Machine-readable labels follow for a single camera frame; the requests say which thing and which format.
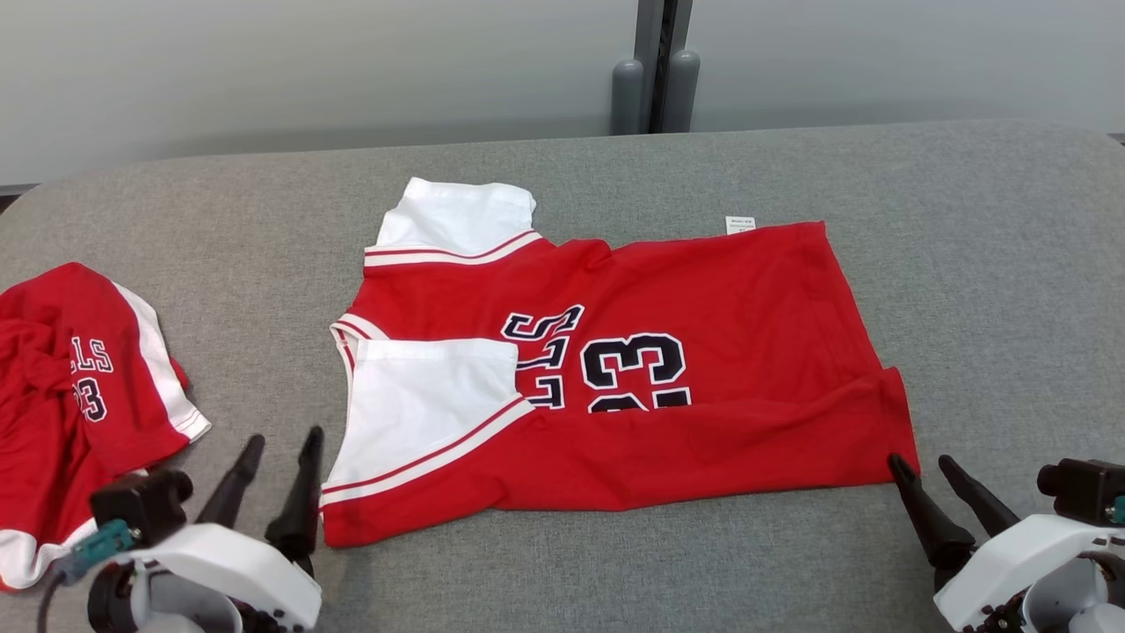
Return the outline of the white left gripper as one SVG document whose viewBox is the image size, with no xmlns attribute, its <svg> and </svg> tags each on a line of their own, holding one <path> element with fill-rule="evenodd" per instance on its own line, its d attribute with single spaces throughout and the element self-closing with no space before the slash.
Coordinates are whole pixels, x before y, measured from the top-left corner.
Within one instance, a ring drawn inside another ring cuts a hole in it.
<svg viewBox="0 0 1125 633">
<path fill-rule="evenodd" d="M 156 546 L 133 549 L 132 560 L 156 562 L 173 576 L 266 611 L 286 629 L 315 629 L 323 604 L 322 588 L 312 578 L 323 444 L 324 429 L 312 427 L 281 512 L 266 528 L 269 544 L 231 530 L 264 455 L 266 437 L 254 433 L 194 521 L 216 525 L 184 526 Z"/>
</svg>

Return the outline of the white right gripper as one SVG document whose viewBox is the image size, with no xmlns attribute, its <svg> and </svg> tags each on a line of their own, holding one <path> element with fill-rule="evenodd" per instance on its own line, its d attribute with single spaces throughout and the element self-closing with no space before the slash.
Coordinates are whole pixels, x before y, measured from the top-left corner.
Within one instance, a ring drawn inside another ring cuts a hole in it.
<svg viewBox="0 0 1125 633">
<path fill-rule="evenodd" d="M 940 473 L 951 489 L 993 537 L 973 553 L 974 536 L 932 500 L 914 467 L 900 454 L 889 454 L 888 468 L 928 563 L 936 572 L 961 570 L 933 597 L 952 629 L 983 630 L 1008 609 L 1028 632 L 1045 632 L 1065 609 L 1077 613 L 1096 600 L 1116 600 L 1120 593 L 1122 569 L 1114 572 L 1114 588 L 1094 568 L 1094 557 L 1122 553 L 1120 527 L 1055 514 L 1020 519 L 953 456 L 940 455 Z"/>
</svg>

